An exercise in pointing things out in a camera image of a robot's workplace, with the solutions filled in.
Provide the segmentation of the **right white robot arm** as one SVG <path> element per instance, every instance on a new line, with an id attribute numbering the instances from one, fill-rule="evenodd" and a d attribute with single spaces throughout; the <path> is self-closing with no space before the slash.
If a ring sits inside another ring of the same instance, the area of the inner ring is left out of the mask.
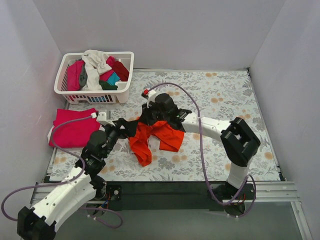
<path id="1" fill-rule="evenodd" d="M 174 130 L 184 133 L 196 133 L 220 141 L 231 161 L 226 182 L 227 195 L 237 199 L 245 192 L 245 181 L 252 157 L 261 145 L 259 138 L 240 117 L 234 120 L 219 120 L 199 117 L 191 110 L 178 108 L 167 93 L 157 94 L 146 89 L 142 94 L 146 103 L 142 105 L 140 121 L 153 125 L 159 121 L 169 124 Z"/>

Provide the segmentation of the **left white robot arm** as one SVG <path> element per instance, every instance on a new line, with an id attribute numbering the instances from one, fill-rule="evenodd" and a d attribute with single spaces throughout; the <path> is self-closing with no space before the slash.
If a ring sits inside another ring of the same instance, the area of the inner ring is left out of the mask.
<path id="1" fill-rule="evenodd" d="M 94 131 L 63 182 L 31 208 L 17 216 L 17 234 L 24 240 L 52 240 L 60 226 L 87 201 L 101 200 L 107 183 L 98 174 L 117 140 L 134 137 L 138 121 L 120 118 Z"/>

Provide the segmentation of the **orange t shirt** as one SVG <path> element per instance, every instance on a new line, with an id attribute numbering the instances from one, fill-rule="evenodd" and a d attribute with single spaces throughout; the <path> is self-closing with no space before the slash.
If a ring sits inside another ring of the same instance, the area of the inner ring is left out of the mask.
<path id="1" fill-rule="evenodd" d="M 178 152 L 183 143 L 185 133 L 173 129 L 166 121 L 158 121 L 148 126 L 139 122 L 134 137 L 128 139 L 131 151 L 139 164 L 146 167 L 152 163 L 152 151 L 149 148 L 149 138 L 159 139 L 159 149 L 167 152 Z"/>

